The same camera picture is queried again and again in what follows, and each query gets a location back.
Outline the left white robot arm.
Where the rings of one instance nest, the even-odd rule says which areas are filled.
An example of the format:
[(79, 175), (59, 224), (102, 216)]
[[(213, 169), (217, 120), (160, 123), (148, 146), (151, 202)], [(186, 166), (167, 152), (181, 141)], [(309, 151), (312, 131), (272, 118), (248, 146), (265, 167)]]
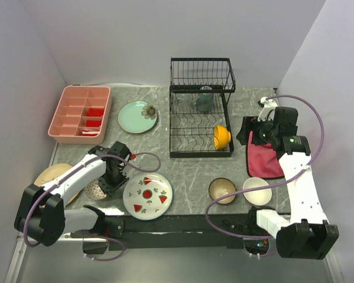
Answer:
[(26, 245), (51, 246), (61, 235), (77, 231), (86, 231), (93, 237), (106, 235), (106, 215), (100, 209), (90, 205), (76, 210), (65, 207), (75, 194), (97, 178), (115, 189), (123, 185), (127, 181), (123, 168), (131, 155), (128, 147), (118, 141), (110, 148), (95, 146), (60, 177), (42, 186), (27, 186), (14, 222)]

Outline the patterned purple bowl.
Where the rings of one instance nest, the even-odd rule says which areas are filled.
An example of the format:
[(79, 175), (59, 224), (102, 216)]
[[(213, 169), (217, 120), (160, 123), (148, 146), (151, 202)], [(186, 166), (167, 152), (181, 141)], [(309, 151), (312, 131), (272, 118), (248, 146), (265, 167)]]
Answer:
[(97, 179), (91, 181), (85, 188), (84, 193), (91, 200), (104, 200), (107, 195), (103, 192)]

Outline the white bowl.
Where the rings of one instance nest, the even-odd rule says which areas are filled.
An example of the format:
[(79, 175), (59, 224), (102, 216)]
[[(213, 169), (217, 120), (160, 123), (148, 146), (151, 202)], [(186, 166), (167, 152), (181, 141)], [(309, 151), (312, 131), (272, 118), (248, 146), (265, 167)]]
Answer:
[[(244, 182), (242, 189), (253, 189), (255, 187), (262, 187), (267, 185), (268, 183), (264, 179), (259, 177), (251, 177)], [(270, 188), (254, 190), (251, 192), (243, 193), (243, 195), (252, 205), (264, 206), (271, 200), (272, 190)]]

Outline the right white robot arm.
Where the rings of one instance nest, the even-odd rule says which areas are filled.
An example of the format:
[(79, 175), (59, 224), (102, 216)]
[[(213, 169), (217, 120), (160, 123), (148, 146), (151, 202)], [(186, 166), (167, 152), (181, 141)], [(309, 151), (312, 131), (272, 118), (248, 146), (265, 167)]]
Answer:
[(290, 219), (286, 220), (266, 206), (251, 208), (248, 231), (264, 230), (276, 240), (282, 258), (324, 259), (339, 237), (324, 213), (314, 183), (309, 142), (297, 135), (295, 108), (276, 107), (273, 118), (245, 116), (237, 140), (246, 145), (270, 144), (286, 179), (290, 199)]

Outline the black wire dish rack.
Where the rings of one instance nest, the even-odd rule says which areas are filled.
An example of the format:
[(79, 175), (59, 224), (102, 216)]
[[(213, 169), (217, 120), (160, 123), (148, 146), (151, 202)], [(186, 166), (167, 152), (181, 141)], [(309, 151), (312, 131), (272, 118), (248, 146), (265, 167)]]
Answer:
[(232, 141), (215, 144), (215, 128), (231, 129), (228, 103), (236, 90), (229, 58), (171, 58), (169, 155), (171, 158), (231, 157)]

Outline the brown glazed bowl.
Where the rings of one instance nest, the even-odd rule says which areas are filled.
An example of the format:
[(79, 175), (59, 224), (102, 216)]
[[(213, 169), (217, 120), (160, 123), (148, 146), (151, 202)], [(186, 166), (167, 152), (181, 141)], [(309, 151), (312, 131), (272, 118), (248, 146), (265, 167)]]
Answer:
[(237, 191), (235, 184), (227, 178), (214, 179), (208, 187), (208, 193), (212, 200), (221, 198)]

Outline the clear faceted drinking glass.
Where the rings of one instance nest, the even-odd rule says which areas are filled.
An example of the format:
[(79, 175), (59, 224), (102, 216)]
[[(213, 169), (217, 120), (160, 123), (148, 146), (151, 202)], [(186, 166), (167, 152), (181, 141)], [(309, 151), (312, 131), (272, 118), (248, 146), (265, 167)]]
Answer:
[(187, 103), (189, 101), (189, 95), (186, 93), (176, 93), (175, 97), (178, 105)]

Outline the white grey mug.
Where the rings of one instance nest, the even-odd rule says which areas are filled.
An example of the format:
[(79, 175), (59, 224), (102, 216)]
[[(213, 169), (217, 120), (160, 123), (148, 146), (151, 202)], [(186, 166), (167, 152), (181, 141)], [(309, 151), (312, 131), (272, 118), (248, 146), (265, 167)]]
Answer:
[(214, 94), (207, 93), (211, 91), (212, 87), (205, 85), (200, 88), (204, 93), (198, 93), (197, 96), (192, 100), (191, 106), (196, 107), (197, 110), (201, 112), (209, 112), (214, 104)]

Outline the watermelon pattern plate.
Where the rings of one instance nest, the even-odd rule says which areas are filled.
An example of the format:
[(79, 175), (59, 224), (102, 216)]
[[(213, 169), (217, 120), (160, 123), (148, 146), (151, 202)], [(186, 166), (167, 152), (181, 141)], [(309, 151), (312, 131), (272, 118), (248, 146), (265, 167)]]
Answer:
[(127, 212), (142, 221), (151, 221), (162, 216), (172, 201), (172, 185), (159, 173), (139, 173), (129, 179), (123, 191), (123, 203)]

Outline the beige bird plate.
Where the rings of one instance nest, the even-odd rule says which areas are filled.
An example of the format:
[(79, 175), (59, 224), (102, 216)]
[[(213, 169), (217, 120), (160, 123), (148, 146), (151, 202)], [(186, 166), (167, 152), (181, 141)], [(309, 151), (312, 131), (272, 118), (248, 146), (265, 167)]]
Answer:
[[(48, 168), (46, 168), (33, 182), (34, 185), (38, 187), (44, 186), (44, 184), (53, 181), (54, 179), (58, 179), (65, 172), (70, 170), (73, 166), (66, 163), (58, 163), (54, 164)], [(58, 193), (58, 189), (53, 190), (52, 194)], [(64, 201), (66, 206), (70, 206), (79, 196), (81, 191), (77, 192), (74, 196), (72, 196), (68, 202)]]

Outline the mint green flower plate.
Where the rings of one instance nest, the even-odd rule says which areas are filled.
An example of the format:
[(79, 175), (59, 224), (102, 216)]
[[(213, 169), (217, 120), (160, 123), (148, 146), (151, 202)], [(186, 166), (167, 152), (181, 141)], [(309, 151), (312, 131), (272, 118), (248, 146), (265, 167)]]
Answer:
[(132, 134), (149, 131), (157, 122), (157, 109), (145, 101), (134, 101), (125, 105), (118, 113), (120, 127)]

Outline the orange bowl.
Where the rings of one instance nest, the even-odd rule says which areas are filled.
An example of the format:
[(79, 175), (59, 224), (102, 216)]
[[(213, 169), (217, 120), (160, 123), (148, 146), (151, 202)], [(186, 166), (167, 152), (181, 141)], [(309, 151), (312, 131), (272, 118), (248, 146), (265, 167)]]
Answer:
[(226, 148), (231, 141), (231, 133), (226, 127), (216, 125), (214, 128), (214, 146), (216, 150)]

